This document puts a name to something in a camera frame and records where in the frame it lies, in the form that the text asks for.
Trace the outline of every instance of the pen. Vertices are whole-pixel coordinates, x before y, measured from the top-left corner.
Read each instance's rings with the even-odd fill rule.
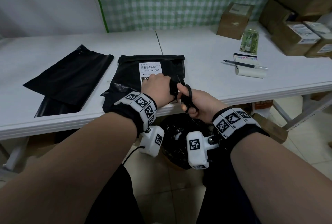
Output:
[[[235,62],[235,61],[230,61],[230,60],[224,60],[227,63],[232,63],[234,65],[238,66],[245,66],[245,67],[250,67],[250,68],[255,68],[255,69],[261,69],[267,71],[269,68],[268,67],[263,67],[263,66],[255,66],[255,65],[250,65],[246,63],[241,63],[241,62]]]

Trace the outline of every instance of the black garbage bag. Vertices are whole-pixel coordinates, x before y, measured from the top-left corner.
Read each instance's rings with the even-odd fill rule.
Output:
[[[176,84],[184,84],[184,59],[184,55],[121,55],[118,60],[119,66],[110,83],[110,88],[101,94],[105,96],[104,112],[108,112],[115,102],[130,92],[141,91],[139,63],[160,62],[162,73],[171,77],[170,93],[176,97],[178,94]]]
[[[160,123],[160,127],[165,132],[161,144],[162,153],[173,164],[185,170],[191,168],[188,163],[187,134],[192,131],[200,131],[204,137],[212,135],[208,124],[199,119],[193,119],[185,113],[166,117]]]
[[[81,45],[25,83],[45,95],[35,117],[79,112],[113,59]]]

